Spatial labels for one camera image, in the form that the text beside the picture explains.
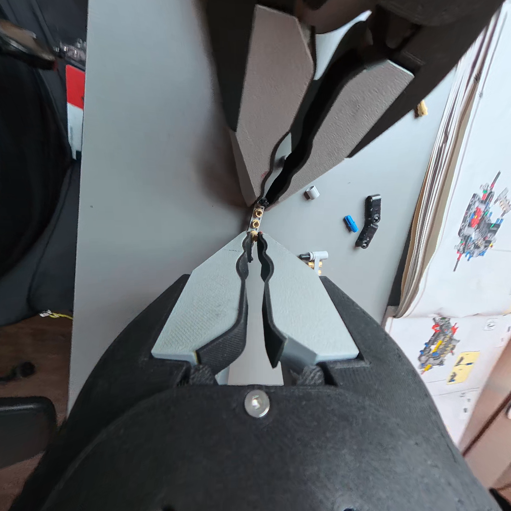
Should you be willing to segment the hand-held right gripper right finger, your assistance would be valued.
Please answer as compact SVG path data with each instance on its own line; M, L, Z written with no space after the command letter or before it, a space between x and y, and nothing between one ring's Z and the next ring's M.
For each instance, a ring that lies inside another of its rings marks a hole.
M304 369L359 355L351 334L313 269L266 233L258 235L264 283L262 320L272 367Z

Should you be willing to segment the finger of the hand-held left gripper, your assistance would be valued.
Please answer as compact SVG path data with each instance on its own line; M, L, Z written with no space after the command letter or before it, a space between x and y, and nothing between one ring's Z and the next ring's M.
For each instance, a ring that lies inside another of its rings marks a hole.
M342 51L306 94L291 130L292 150L261 198L272 207L348 157L414 78L375 45Z
M289 133L313 78L309 38L295 16L255 6L238 123L230 131L247 206L262 196L276 150Z

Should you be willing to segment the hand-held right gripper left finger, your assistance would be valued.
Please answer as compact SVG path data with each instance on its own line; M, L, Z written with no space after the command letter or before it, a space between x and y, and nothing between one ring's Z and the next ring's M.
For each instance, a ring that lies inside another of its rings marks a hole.
M206 365L217 376L246 346L252 237L242 232L193 270L151 350L156 359Z

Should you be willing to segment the grey tan lego pin subassembly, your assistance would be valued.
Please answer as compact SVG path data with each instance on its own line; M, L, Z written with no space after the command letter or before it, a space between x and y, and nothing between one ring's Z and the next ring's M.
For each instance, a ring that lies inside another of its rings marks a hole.
M301 261L305 262L308 267L313 269L318 276L321 276L323 261L329 258L329 254L327 251L316 251L302 253L298 257Z

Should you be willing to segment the black angled lego liftarm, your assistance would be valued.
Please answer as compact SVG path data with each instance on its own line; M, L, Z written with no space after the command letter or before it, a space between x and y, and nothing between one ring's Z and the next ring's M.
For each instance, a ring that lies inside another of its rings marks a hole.
M367 196L365 199L364 224L355 242L356 248L366 249L374 238L381 220L381 195Z

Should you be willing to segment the lego instruction booklet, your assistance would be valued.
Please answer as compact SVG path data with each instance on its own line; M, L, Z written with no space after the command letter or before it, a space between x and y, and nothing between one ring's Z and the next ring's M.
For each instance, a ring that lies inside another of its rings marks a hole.
M455 68L384 325L459 445L510 340L510 1Z

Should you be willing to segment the red and white box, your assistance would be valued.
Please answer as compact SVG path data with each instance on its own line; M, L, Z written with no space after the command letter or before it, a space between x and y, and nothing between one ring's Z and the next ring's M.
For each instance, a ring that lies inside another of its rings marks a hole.
M67 136L74 160L81 159L84 118L85 72L67 64Z

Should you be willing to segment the black office chair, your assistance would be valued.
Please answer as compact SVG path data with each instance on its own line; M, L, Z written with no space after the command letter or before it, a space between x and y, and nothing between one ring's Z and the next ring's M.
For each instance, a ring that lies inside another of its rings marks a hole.
M56 409L48 397L1 395L1 469L43 452L56 427Z

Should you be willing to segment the wooden cabinet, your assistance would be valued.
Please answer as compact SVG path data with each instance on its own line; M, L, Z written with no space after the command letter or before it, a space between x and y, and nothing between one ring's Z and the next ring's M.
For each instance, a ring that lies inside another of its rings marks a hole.
M510 345L476 402L459 448L479 481L510 500Z

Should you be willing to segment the black backpack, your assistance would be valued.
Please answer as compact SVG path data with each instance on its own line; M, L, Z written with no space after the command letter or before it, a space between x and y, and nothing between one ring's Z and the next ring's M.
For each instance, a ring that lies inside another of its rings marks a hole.
M80 163L63 68L1 56L1 326L73 309Z

